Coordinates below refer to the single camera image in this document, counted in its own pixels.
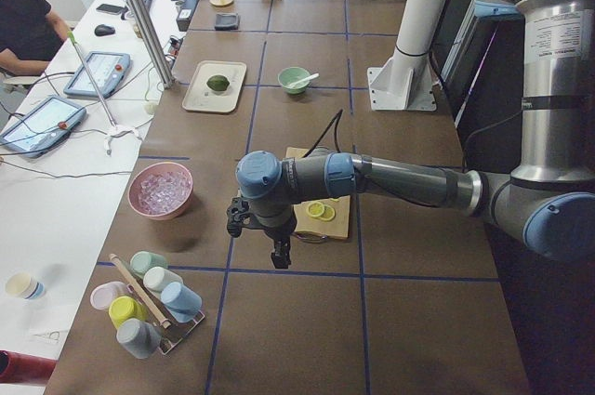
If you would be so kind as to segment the white paper cup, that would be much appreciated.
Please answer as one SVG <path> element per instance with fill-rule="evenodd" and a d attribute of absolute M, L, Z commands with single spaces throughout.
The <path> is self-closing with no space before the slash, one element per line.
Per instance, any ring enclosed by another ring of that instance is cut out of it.
<path fill-rule="evenodd" d="M 33 300 L 41 297 L 45 286 L 27 272 L 19 272 L 12 275 L 5 284 L 6 292 L 13 297 L 26 300 Z"/>

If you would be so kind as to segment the green lime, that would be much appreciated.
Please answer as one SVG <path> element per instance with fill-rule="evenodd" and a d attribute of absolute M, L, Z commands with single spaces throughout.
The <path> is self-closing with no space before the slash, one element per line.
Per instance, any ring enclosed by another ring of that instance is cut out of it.
<path fill-rule="evenodd" d="M 212 91 L 222 93 L 229 88 L 230 81 L 225 75 L 215 74 L 207 79 L 206 85 Z"/>

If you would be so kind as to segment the pink bowl with ice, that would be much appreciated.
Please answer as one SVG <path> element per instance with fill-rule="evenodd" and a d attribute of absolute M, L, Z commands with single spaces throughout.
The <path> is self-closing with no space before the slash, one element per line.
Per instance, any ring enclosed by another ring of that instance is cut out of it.
<path fill-rule="evenodd" d="M 186 166 L 161 162 L 144 168 L 132 179 L 127 200 L 141 216 L 168 220 L 186 211 L 192 192 L 193 178 Z"/>

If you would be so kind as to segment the beige serving tray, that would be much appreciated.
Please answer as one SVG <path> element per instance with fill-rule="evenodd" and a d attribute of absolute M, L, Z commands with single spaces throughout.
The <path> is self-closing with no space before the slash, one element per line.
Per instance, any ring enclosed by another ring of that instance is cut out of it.
<path fill-rule="evenodd" d="M 201 61 L 186 91 L 182 108 L 187 112 L 233 112 L 246 69 L 242 62 Z"/>

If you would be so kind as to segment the aluminium frame post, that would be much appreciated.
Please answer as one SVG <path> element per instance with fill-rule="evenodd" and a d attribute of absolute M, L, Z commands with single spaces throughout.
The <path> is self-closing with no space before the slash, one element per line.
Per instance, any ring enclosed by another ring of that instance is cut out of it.
<path fill-rule="evenodd" d="M 142 40 L 149 52 L 152 64 L 159 74 L 164 89 L 168 89 L 174 84 L 175 79 L 159 42 L 157 32 L 152 24 L 150 13 L 143 0 L 126 1 L 128 7 L 134 13 Z"/>

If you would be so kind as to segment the pink cup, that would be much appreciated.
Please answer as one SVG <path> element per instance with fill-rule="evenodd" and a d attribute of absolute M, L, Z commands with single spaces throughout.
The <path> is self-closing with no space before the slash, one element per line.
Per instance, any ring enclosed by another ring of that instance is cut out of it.
<path fill-rule="evenodd" d="M 97 310 L 108 310 L 112 302 L 120 296 L 128 295 L 125 283 L 112 281 L 98 285 L 89 297 L 91 306 Z"/>

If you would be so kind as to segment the wooden cutting board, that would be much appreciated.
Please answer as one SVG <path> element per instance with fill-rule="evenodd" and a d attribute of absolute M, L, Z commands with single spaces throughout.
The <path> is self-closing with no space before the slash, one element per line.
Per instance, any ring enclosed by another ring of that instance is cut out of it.
<path fill-rule="evenodd" d="M 253 151 L 247 154 L 236 167 L 239 192 L 250 205 L 254 214 L 270 217 L 285 206 L 292 206 L 297 218 L 295 232 L 326 236 L 345 240 L 349 237 L 350 195 L 354 185 L 345 189 L 345 195 L 335 196 L 327 189 L 330 179 L 326 172 L 344 172 L 346 167 L 338 160 L 347 157 L 317 148 L 311 154 L 304 149 L 289 148 L 287 158 L 280 160 L 267 151 Z M 338 202 L 329 198 L 339 198 Z M 336 210 L 336 217 L 330 222 L 309 217 L 308 202 L 321 201 Z"/>

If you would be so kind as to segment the yellow cup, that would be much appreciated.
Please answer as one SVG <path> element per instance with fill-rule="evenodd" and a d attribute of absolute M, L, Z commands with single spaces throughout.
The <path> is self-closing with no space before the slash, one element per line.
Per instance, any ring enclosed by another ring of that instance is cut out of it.
<path fill-rule="evenodd" d="M 132 296 L 119 296 L 114 299 L 108 308 L 108 314 L 116 329 L 132 318 L 147 320 L 145 307 Z"/>

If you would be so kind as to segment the teach pendant tablet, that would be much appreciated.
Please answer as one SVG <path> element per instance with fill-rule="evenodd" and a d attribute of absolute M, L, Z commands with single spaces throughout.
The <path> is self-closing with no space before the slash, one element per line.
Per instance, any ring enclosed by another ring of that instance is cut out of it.
<path fill-rule="evenodd" d="M 85 107 L 50 96 L 1 134 L 1 146 L 37 158 L 57 147 L 85 118 Z"/>
<path fill-rule="evenodd" d="M 86 56 L 86 63 L 104 98 L 115 92 L 131 65 L 126 53 L 92 51 Z M 80 99 L 96 99 L 97 93 L 83 65 L 64 87 L 64 93 Z"/>

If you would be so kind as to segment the teach pendant tablet far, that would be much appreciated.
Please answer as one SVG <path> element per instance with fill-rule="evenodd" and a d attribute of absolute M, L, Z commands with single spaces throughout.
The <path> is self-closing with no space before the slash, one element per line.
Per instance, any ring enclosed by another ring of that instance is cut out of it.
<path fill-rule="evenodd" d="M 86 63 L 104 98 L 115 92 L 131 65 L 126 53 L 92 51 L 86 56 Z M 96 99 L 97 93 L 83 65 L 64 87 L 64 93 L 80 99 Z"/>

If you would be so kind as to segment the seated person black shirt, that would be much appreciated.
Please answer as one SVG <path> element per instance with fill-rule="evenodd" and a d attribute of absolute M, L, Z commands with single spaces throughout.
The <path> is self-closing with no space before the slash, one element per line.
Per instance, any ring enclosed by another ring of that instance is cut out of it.
<path fill-rule="evenodd" d="M 1 70 L 41 74 L 70 31 L 47 0 L 1 0 Z"/>

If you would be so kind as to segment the teach pendant tablet near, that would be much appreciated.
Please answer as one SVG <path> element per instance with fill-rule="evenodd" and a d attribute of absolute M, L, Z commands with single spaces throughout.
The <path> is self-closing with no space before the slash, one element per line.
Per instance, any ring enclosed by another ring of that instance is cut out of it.
<path fill-rule="evenodd" d="M 1 134 L 1 146 L 37 158 L 57 147 L 85 118 L 85 107 L 50 96 Z"/>

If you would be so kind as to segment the smartphone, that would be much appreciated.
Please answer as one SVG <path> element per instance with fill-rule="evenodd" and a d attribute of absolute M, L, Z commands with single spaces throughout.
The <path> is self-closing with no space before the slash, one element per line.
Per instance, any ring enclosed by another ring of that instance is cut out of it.
<path fill-rule="evenodd" d="M 101 13 L 110 14 L 110 15 L 119 15 L 122 14 L 126 8 L 112 5 L 112 4 L 100 4 L 96 10 Z"/>

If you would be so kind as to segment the red object at corner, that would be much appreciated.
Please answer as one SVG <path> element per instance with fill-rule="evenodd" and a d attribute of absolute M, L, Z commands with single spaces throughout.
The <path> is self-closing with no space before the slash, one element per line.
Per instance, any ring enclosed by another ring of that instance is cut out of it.
<path fill-rule="evenodd" d="M 45 386 L 55 370 L 53 359 L 1 351 L 1 383 Z"/>

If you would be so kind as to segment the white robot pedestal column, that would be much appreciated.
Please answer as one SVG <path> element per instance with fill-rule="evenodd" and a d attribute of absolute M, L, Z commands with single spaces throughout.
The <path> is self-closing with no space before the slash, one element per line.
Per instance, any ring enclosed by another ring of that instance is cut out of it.
<path fill-rule="evenodd" d="M 392 56 L 383 66 L 367 70 L 372 110 L 436 110 L 429 52 L 445 3 L 406 0 Z"/>

